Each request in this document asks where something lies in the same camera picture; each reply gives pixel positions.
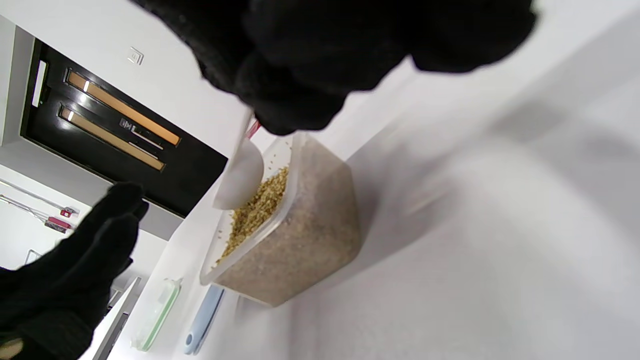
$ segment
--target white scoop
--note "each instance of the white scoop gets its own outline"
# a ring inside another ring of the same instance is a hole
[[[214,208],[222,210],[240,208],[258,191],[264,173],[262,154],[244,134],[252,118],[253,111],[249,109],[240,127],[236,151],[222,173],[220,187],[213,199]]]

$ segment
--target black door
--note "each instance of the black door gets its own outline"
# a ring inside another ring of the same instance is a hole
[[[108,181],[141,183],[149,201],[179,216],[191,211],[227,162],[37,41],[29,82],[22,136]]]

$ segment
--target red object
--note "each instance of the red object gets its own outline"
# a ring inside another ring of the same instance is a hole
[[[258,120],[256,120],[246,132],[247,139],[250,139],[258,131],[258,129],[260,129],[260,123],[258,122]]]
[[[58,219],[58,218],[49,217],[49,218],[47,219],[47,221],[48,221],[48,222],[52,222],[52,223],[54,223],[54,224],[56,224],[56,225],[58,225],[58,226],[64,227],[65,229],[72,229],[72,228],[73,228],[73,226],[71,226],[71,224],[70,224],[70,223],[68,223],[68,222],[66,222],[66,221],[63,221],[63,220],[60,220],[60,219]]]

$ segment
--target light switch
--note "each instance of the light switch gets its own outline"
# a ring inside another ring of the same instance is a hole
[[[142,53],[138,50],[135,50],[133,47],[129,48],[129,57],[127,59],[129,59],[129,61],[131,61],[132,63],[136,65],[142,65],[143,57],[144,55],[142,55]]]

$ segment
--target food storage container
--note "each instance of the food storage container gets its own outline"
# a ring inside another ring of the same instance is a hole
[[[180,293],[182,279],[165,279],[157,300],[147,308],[147,315],[136,335],[131,339],[131,347],[148,351],[153,345],[160,328]]]
[[[263,154],[263,181],[289,167],[282,201],[229,256],[232,230],[224,211],[200,272],[258,302],[278,306],[351,262],[362,246],[351,170],[310,135],[277,139]]]

